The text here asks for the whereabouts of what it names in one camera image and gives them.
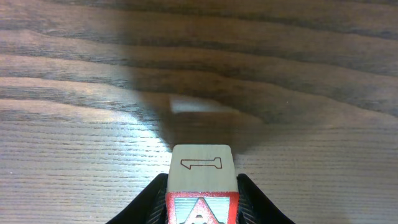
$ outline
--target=red toy part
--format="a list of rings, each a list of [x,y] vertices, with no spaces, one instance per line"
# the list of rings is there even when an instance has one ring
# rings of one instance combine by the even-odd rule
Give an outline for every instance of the red toy part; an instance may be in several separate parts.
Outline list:
[[[206,203],[206,197],[229,197],[228,221],[225,224],[236,223],[236,213],[238,212],[238,192],[167,192],[166,206],[167,215],[170,224],[177,223],[175,198],[197,198],[197,202],[192,208],[185,223],[195,223],[196,220],[202,219],[207,224],[219,224],[217,217],[214,216],[210,207]]]

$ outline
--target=wood grain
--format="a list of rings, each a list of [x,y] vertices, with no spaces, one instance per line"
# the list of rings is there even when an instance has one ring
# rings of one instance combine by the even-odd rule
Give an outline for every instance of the wood grain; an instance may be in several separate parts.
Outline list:
[[[228,144],[296,223],[398,222],[388,0],[0,0],[0,222],[104,223]]]

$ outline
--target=wooden table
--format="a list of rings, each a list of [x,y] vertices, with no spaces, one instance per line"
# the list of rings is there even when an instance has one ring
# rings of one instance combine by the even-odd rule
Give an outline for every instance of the wooden table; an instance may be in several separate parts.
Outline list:
[[[0,0],[0,223],[104,223],[229,144],[296,223],[398,222],[398,5]]]

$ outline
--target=black plastic part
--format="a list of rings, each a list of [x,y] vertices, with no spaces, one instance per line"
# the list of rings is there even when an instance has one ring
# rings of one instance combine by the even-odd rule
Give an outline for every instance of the black plastic part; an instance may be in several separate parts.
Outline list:
[[[118,215],[107,224],[137,223],[145,224],[160,188],[167,181],[167,174],[159,174],[155,179]]]
[[[246,174],[238,175],[238,185],[251,203],[253,212],[260,224],[294,224],[262,193]]]
[[[167,174],[159,174],[122,212],[107,224],[164,224],[167,223],[165,188]],[[287,218],[246,175],[237,177],[239,194],[238,223],[294,224]],[[251,214],[250,222],[245,215]]]

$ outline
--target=wooden surface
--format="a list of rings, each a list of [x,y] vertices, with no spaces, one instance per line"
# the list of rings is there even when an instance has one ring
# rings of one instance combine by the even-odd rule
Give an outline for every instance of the wooden surface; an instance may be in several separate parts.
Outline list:
[[[0,0],[0,223],[104,223],[229,144],[296,223],[398,223],[398,4]]]

